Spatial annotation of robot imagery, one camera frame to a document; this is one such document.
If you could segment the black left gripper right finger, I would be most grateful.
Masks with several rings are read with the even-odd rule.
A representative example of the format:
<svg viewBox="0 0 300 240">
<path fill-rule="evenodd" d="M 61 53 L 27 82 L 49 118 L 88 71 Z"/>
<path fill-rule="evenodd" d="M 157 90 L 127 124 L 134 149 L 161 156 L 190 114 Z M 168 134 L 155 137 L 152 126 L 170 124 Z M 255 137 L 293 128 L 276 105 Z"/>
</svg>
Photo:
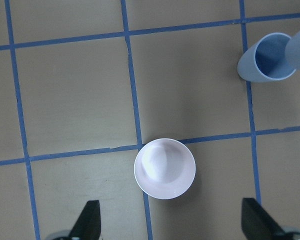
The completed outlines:
<svg viewBox="0 0 300 240">
<path fill-rule="evenodd" d="M 247 240 L 289 240 L 278 223 L 254 199 L 245 197 L 241 202 L 241 229 Z"/>
</svg>

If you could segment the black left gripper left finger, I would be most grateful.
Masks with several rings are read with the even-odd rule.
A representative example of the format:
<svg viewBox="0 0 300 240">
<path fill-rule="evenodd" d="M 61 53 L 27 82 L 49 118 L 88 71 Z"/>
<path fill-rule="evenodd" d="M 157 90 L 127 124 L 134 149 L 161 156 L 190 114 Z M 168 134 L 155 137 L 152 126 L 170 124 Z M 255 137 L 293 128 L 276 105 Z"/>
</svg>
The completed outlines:
<svg viewBox="0 0 300 240">
<path fill-rule="evenodd" d="M 89 200 L 70 231 L 70 240 L 98 240 L 101 236 L 101 208 L 98 200 Z"/>
</svg>

